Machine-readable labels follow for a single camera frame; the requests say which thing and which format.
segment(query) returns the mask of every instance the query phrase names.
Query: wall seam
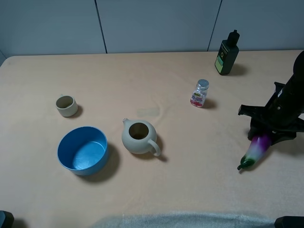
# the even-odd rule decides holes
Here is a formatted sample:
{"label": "wall seam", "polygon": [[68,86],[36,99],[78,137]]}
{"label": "wall seam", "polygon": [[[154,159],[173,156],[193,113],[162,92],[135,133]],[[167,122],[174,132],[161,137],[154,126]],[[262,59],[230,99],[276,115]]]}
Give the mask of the wall seam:
{"label": "wall seam", "polygon": [[99,27],[100,27],[101,35],[103,37],[105,52],[108,54],[108,51],[107,51],[106,45],[105,45],[105,36],[104,36],[103,27],[101,25],[101,20],[100,20],[100,15],[99,15],[99,10],[98,10],[98,6],[97,6],[97,2],[96,2],[96,0],[94,0],[94,2],[95,2],[95,8],[96,8],[96,13],[97,13],[98,21],[99,21]]}
{"label": "wall seam", "polygon": [[0,50],[0,54],[2,54],[5,57],[5,59],[7,59],[6,56],[3,54],[3,52],[1,50]]}
{"label": "wall seam", "polygon": [[219,4],[219,7],[218,7],[217,17],[215,18],[215,22],[214,22],[214,25],[213,25],[213,29],[212,29],[212,33],[211,33],[211,36],[210,36],[210,40],[209,40],[209,44],[208,44],[207,51],[209,51],[210,43],[211,43],[211,40],[212,40],[214,28],[215,28],[215,26],[216,26],[216,24],[217,24],[217,21],[218,21],[219,11],[220,11],[220,7],[221,7],[221,5],[222,5],[222,2],[223,2],[223,0],[220,0],[220,4]]}

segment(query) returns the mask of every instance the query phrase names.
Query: black object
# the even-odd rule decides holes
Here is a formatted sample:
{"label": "black object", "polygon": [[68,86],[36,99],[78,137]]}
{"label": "black object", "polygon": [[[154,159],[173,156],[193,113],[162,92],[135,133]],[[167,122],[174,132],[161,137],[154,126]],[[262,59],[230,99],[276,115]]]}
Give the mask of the black object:
{"label": "black object", "polygon": [[238,56],[237,41],[239,34],[236,30],[230,32],[228,39],[223,40],[215,61],[215,68],[220,75],[229,74]]}
{"label": "black object", "polygon": [[297,132],[304,132],[304,51],[294,62],[294,74],[286,85],[275,82],[275,93],[265,107],[241,105],[238,115],[251,117],[248,139],[267,133],[274,145],[291,140]]}
{"label": "black object", "polygon": [[303,228],[304,217],[284,216],[277,218],[275,228]]}
{"label": "black object", "polygon": [[11,228],[14,222],[12,213],[0,210],[0,228]]}

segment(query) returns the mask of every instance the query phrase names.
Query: teapot opening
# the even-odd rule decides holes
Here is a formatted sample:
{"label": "teapot opening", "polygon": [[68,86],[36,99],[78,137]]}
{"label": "teapot opening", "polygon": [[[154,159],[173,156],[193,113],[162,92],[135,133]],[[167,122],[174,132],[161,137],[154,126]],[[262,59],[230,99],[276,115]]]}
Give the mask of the teapot opening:
{"label": "teapot opening", "polygon": [[129,135],[137,140],[144,139],[149,134],[149,128],[143,123],[134,123],[129,128]]}

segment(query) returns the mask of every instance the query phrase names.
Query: cup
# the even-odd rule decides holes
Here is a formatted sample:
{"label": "cup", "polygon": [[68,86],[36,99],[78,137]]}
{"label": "cup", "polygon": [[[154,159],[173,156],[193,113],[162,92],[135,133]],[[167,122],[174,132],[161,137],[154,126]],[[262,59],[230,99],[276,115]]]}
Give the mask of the cup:
{"label": "cup", "polygon": [[69,117],[77,112],[78,105],[73,97],[61,96],[56,101],[56,108],[62,116]]}
{"label": "cup", "polygon": [[57,156],[61,165],[76,175],[91,175],[108,161],[105,134],[95,127],[79,127],[60,141]]}

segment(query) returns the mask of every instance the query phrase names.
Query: bottle label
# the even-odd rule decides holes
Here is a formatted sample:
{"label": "bottle label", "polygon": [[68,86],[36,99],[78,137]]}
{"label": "bottle label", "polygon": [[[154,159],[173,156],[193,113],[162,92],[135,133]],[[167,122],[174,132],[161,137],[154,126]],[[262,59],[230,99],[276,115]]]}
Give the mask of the bottle label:
{"label": "bottle label", "polygon": [[226,57],[227,57],[227,50],[225,46],[222,44],[218,51],[218,57],[215,61],[215,67],[217,68],[218,72],[222,71]]}
{"label": "bottle label", "polygon": [[202,107],[204,104],[203,94],[193,93],[190,102],[197,107]]}

